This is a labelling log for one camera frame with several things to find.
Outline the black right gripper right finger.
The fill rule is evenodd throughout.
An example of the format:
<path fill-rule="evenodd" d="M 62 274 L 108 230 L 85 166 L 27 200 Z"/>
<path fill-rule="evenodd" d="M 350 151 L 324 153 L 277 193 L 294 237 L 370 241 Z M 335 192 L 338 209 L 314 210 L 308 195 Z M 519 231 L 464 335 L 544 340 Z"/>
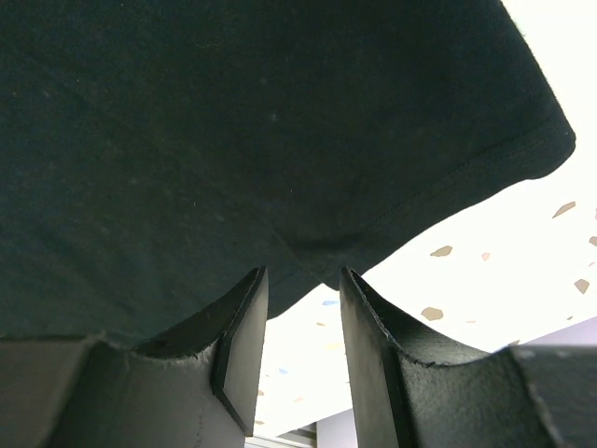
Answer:
<path fill-rule="evenodd" d="M 592 447 L 596 350 L 447 337 L 343 269 L 340 308 L 362 447 Z"/>

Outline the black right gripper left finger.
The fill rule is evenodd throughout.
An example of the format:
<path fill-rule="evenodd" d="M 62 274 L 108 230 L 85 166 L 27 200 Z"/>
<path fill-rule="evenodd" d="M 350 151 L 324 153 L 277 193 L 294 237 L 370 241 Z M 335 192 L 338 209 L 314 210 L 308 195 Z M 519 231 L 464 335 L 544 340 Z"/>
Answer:
<path fill-rule="evenodd" d="M 268 313 L 257 268 L 132 349 L 100 336 L 1 342 L 5 447 L 241 447 L 253 433 Z"/>

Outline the black t shirt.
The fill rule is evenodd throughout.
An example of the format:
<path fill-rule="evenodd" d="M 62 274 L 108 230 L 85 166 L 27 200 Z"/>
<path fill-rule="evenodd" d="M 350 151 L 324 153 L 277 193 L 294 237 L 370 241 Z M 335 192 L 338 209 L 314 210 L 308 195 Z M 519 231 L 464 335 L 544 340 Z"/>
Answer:
<path fill-rule="evenodd" d="M 575 140 L 499 1 L 5 1 L 1 332 L 276 317 Z"/>

